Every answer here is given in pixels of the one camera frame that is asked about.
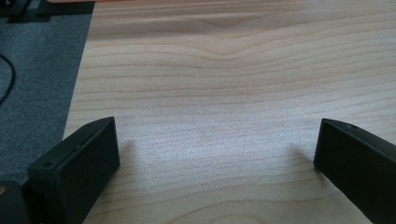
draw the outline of wooden desk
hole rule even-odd
[[[313,167],[322,118],[396,144],[396,4],[98,3],[65,136],[114,116],[85,223],[370,223]]]

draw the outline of gray fabric mat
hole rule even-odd
[[[0,105],[0,180],[22,184],[27,166],[62,141],[91,17],[53,16],[49,22],[21,24],[0,18],[0,53],[17,73]],[[0,60],[0,94],[10,75]]]

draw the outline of wood grain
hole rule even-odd
[[[85,223],[370,223],[313,167],[322,118],[396,143],[394,1],[98,3],[65,136],[114,116]]]

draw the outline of light wood surface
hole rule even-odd
[[[322,118],[396,143],[393,0],[96,4],[65,136],[114,116],[85,223],[370,223],[313,156]]]

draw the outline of brown object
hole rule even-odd
[[[315,171],[322,118],[396,143],[394,1],[97,3],[65,136],[114,116],[85,223],[370,223]]]

